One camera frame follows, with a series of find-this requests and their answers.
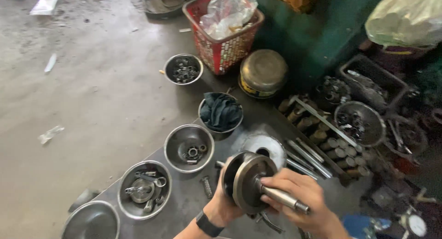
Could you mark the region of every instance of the plastic bag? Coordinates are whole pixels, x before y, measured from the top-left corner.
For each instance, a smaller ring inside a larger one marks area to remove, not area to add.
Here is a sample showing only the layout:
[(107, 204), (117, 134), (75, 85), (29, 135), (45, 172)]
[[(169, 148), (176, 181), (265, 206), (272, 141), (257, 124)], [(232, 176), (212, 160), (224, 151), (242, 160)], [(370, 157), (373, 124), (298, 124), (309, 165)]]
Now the plastic bag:
[(426, 47), (442, 41), (442, 0), (382, 0), (365, 23), (384, 46)]
[(57, 4), (57, 0), (38, 0), (37, 4), (30, 11), (31, 16), (43, 15), (50, 16)]
[(256, 0), (211, 0), (199, 24), (210, 37), (223, 39), (240, 31), (257, 6)]

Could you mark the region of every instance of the bowl of washers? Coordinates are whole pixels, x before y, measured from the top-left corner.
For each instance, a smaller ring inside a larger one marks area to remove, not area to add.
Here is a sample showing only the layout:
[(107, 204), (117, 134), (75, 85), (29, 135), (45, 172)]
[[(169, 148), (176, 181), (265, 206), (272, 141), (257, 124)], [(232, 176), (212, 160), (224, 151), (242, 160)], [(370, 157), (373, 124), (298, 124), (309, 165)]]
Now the bowl of washers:
[(207, 129), (186, 124), (174, 129), (164, 142), (167, 162), (180, 173), (194, 173), (211, 160), (215, 142)]
[(164, 75), (176, 85), (189, 85), (201, 77), (204, 67), (195, 55), (178, 54), (164, 64)]
[(145, 220), (166, 206), (171, 192), (169, 170), (158, 161), (147, 160), (124, 173), (119, 185), (118, 204), (126, 216)]

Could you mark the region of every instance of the hand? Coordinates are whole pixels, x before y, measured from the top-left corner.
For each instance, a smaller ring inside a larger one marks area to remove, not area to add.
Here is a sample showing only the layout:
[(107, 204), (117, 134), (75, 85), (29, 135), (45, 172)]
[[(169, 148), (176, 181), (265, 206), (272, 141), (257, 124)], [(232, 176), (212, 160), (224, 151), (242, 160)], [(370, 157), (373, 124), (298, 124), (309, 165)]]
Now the hand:
[(338, 216), (325, 205), (322, 188), (310, 176), (297, 174), (284, 168), (273, 177), (262, 178), (261, 183), (288, 192), (292, 197), (301, 200), (310, 207), (311, 213), (305, 215), (295, 212), (266, 195), (261, 197), (263, 202), (284, 213), (296, 226), (311, 232), (318, 238), (350, 238)]
[(244, 212), (236, 206), (233, 200), (224, 194), (221, 177), (225, 168), (226, 167), (221, 169), (218, 186), (213, 194), (212, 200), (203, 208), (204, 214), (206, 214), (209, 221), (218, 227), (226, 227), (231, 221), (244, 215)]

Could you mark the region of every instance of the round metal can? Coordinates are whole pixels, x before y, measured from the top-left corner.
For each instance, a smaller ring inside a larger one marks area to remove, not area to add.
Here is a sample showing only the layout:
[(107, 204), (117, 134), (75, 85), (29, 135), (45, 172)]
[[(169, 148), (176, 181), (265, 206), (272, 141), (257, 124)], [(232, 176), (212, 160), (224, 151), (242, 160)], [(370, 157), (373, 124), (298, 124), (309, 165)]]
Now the round metal can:
[(257, 50), (242, 61), (239, 85), (247, 95), (270, 98), (284, 86), (288, 69), (279, 53)]

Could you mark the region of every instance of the person's left hand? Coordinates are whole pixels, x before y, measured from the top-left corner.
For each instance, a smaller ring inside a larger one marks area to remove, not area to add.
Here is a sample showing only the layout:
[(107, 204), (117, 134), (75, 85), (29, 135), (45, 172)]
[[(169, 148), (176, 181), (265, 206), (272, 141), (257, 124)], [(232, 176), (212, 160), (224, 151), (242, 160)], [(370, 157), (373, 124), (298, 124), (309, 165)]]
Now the person's left hand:
[(224, 194), (222, 188), (221, 177), (225, 171), (224, 167), (221, 169), (220, 178), (218, 179), (218, 186), (213, 194), (212, 200), (204, 207), (203, 211), (208, 217), (209, 221), (218, 227), (226, 227), (231, 221), (244, 215), (244, 212), (236, 206), (236, 204), (229, 197)]

